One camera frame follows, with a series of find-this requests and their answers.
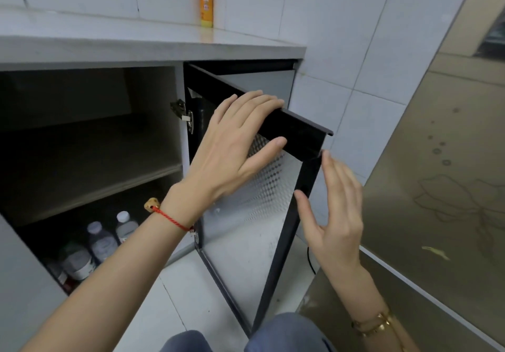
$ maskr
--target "tile floor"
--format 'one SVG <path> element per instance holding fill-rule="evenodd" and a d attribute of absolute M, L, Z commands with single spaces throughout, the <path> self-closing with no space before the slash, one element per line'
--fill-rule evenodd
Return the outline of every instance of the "tile floor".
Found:
<path fill-rule="evenodd" d="M 313 255 L 311 261 L 318 269 Z M 313 277 L 306 245 L 295 237 L 267 318 L 296 311 Z M 241 351 L 248 342 L 196 251 L 161 272 L 115 352 L 156 352 L 189 329 L 203 333 L 215 352 Z"/>

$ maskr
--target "countertop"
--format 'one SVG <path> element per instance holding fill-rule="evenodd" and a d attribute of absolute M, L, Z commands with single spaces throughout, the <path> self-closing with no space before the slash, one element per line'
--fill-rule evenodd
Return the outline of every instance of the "countertop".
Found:
<path fill-rule="evenodd" d="M 0 70 L 303 58 L 293 43 L 140 19 L 0 8 Z"/>

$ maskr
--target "power cord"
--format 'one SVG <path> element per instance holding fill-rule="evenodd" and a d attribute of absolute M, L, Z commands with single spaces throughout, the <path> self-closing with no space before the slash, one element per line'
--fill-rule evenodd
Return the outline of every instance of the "power cord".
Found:
<path fill-rule="evenodd" d="M 311 263 L 311 257 L 309 256 L 309 247 L 307 247 L 307 260 L 309 261 L 309 266 L 311 266 L 311 270 L 312 272 L 314 272 L 314 275 L 316 274 L 316 271 L 314 270 L 314 267 L 312 266 L 312 263 Z"/>

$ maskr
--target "red braided cord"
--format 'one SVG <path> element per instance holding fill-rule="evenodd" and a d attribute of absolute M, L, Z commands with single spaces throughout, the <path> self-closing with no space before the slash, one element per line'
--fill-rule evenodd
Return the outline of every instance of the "red braided cord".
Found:
<path fill-rule="evenodd" d="M 182 224 L 180 224 L 179 222 L 177 222 L 175 219 L 172 219 L 170 218 L 167 214 L 165 214 L 163 211 L 161 211 L 158 207 L 156 206 L 151 206 L 151 210 L 157 212 L 158 214 L 160 215 L 163 215 L 165 218 L 167 218 L 169 221 L 171 221 L 173 224 L 175 224 L 177 227 L 179 227 L 181 230 L 184 230 L 184 231 L 191 231 L 192 227 L 191 228 L 186 228 L 184 227 Z"/>

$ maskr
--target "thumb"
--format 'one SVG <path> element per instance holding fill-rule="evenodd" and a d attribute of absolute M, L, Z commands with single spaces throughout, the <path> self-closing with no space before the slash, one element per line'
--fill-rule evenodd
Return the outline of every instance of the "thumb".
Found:
<path fill-rule="evenodd" d="M 240 170 L 247 176 L 253 176 L 258 171 L 269 164 L 286 146 L 287 139 L 277 137 L 268 142 L 263 148 L 252 157 L 245 160 Z"/>
<path fill-rule="evenodd" d="M 307 239 L 309 246 L 312 247 L 321 228 L 318 226 L 316 218 L 314 218 L 311 203 L 307 196 L 301 190 L 295 190 L 294 197 L 296 198 L 301 225 L 304 228 L 305 239 Z"/>

